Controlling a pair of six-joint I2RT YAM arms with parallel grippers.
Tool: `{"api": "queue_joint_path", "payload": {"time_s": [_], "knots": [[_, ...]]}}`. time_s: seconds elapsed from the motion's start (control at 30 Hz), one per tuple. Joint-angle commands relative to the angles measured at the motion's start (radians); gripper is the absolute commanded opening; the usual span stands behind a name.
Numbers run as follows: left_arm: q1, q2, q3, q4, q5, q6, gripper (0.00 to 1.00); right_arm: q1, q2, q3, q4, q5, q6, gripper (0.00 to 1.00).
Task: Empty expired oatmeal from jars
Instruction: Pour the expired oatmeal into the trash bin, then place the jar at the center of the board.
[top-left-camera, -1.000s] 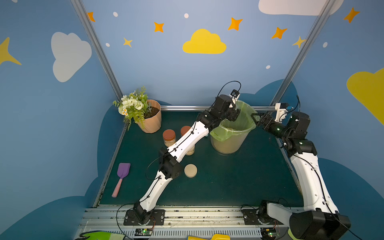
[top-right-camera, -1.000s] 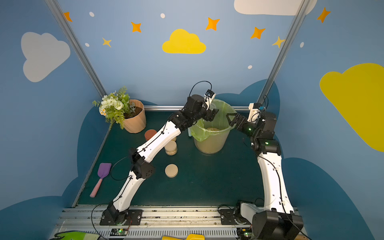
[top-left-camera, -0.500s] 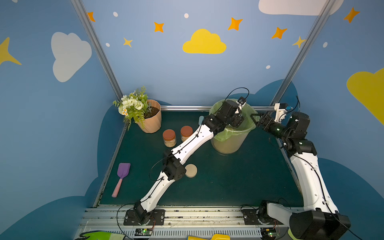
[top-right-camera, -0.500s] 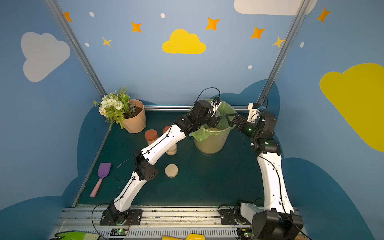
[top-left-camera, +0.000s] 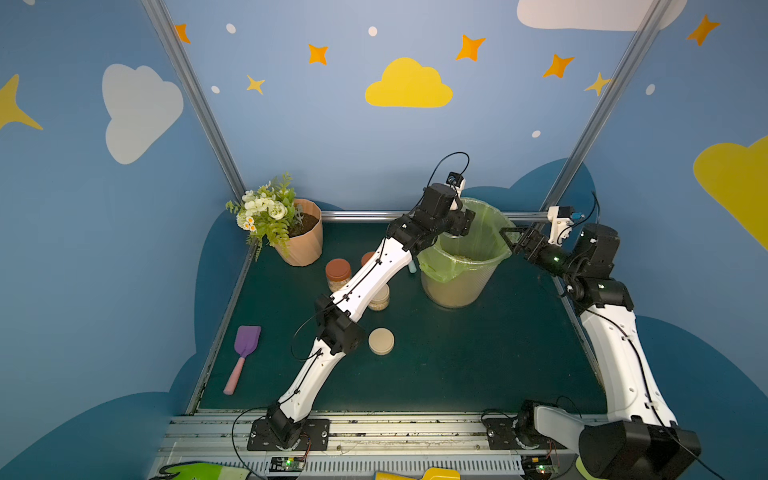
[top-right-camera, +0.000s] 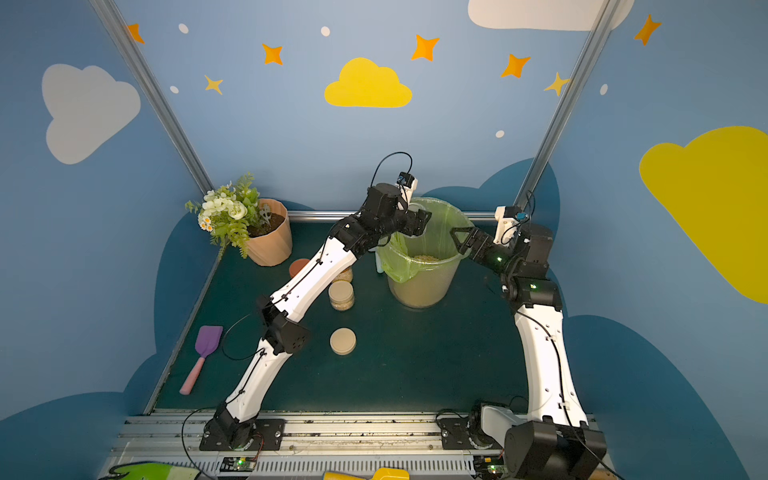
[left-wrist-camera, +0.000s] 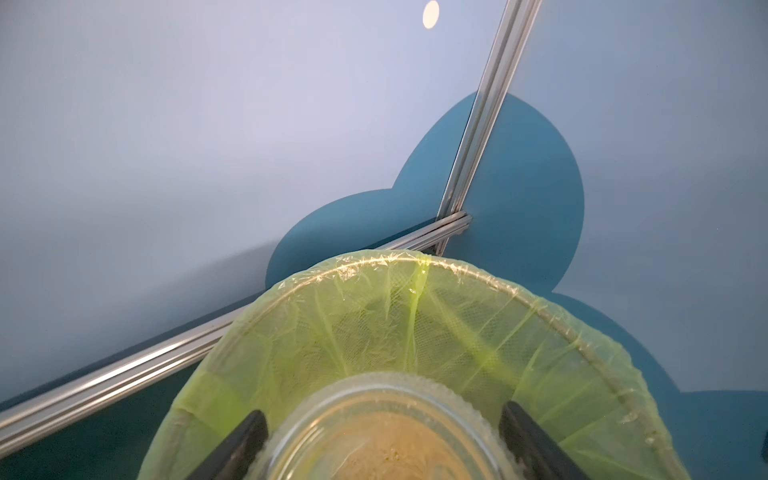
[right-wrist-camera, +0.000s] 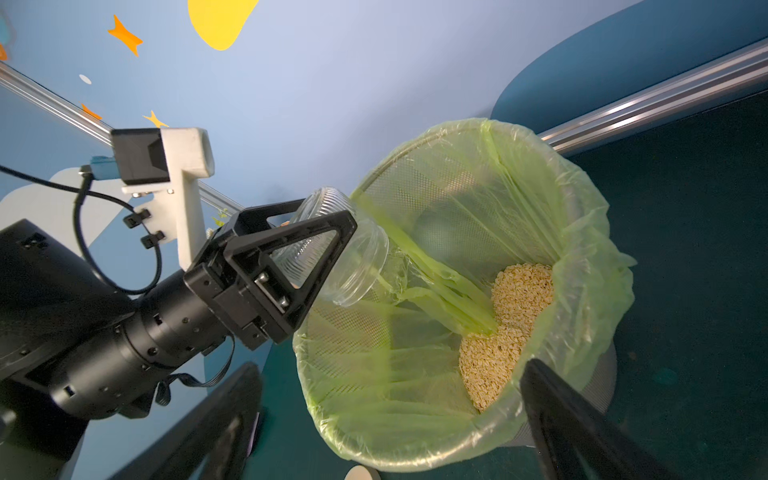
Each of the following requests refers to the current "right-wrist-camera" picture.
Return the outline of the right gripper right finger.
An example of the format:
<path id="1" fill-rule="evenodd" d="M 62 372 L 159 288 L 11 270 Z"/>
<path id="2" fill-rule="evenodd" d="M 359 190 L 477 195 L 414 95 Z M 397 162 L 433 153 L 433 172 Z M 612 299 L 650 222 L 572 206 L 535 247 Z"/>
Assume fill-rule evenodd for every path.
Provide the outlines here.
<path id="1" fill-rule="evenodd" d="M 544 476 L 586 479 L 677 479 L 674 473 L 608 422 L 538 359 L 525 365 L 520 390 Z"/>

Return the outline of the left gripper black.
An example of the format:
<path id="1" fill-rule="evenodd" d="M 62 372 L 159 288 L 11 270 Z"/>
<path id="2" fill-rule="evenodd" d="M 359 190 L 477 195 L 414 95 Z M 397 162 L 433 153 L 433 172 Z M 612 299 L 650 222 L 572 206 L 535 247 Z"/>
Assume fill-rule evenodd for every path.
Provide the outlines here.
<path id="1" fill-rule="evenodd" d="M 209 240 L 184 275 L 189 289 L 250 350 L 269 340 L 281 343 L 298 330 L 357 229 L 348 211 L 283 227 L 269 223 L 303 202 L 242 210 L 232 232 Z"/>

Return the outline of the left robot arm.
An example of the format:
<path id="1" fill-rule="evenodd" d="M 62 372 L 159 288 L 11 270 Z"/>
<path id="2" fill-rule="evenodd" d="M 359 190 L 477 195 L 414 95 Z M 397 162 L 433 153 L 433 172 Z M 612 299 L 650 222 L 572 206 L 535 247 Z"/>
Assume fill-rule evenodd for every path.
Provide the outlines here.
<path id="1" fill-rule="evenodd" d="M 241 211 L 187 270 L 130 296 L 28 220 L 1 233 L 1 475 L 48 479 L 90 422 L 147 416 L 226 339 L 256 349 L 302 324 L 357 224 L 343 210 L 273 226 L 293 200 Z"/>

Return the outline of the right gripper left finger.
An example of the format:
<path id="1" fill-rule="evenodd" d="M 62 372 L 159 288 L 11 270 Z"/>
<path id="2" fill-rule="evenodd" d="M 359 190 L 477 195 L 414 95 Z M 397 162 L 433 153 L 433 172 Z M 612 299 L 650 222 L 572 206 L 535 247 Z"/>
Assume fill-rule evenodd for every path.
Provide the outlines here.
<path id="1" fill-rule="evenodd" d="M 239 479 L 261 410 L 259 368 L 245 363 L 115 479 Z"/>

